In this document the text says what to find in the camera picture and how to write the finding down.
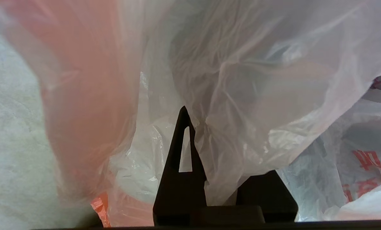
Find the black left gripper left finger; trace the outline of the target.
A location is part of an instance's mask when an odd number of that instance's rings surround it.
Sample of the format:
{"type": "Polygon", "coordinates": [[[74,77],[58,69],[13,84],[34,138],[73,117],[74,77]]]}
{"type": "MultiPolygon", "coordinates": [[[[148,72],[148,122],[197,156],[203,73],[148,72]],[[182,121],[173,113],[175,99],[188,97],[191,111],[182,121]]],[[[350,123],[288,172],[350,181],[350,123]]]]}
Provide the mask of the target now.
{"type": "Polygon", "coordinates": [[[206,175],[194,145],[195,130],[187,109],[179,111],[171,146],[153,206],[155,226],[197,226],[197,216],[206,205],[206,175]],[[182,144],[189,128],[191,172],[179,172],[182,144]]]}

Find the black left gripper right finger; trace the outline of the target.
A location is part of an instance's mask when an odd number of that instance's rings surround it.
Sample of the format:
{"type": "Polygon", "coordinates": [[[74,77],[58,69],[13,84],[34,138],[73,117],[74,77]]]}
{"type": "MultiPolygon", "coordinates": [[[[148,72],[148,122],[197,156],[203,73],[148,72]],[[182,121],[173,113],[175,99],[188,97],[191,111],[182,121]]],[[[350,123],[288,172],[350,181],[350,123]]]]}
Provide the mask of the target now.
{"type": "Polygon", "coordinates": [[[266,223],[293,223],[298,205],[275,170],[250,176],[238,189],[236,205],[259,206],[266,223]]]}

